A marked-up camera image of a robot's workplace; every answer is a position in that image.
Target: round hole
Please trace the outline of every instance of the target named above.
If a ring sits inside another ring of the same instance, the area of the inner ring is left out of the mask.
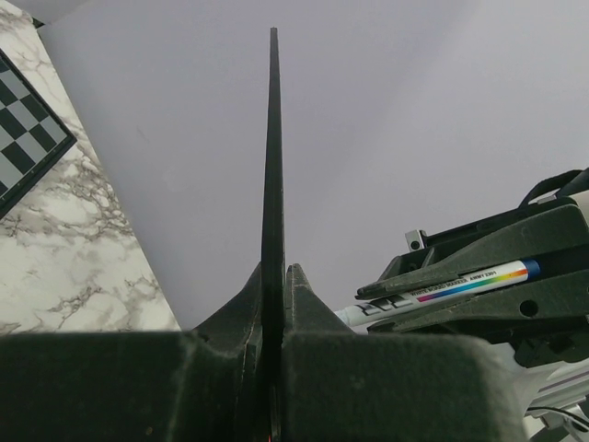
[[[522,302],[519,306],[519,311],[522,315],[527,316],[528,318],[535,317],[538,311],[536,301],[528,299],[527,301]]]

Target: marble surface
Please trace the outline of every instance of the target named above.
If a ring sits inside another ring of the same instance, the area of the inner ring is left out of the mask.
[[[4,1],[0,47],[78,139],[0,220],[0,334],[177,330],[30,16]]]

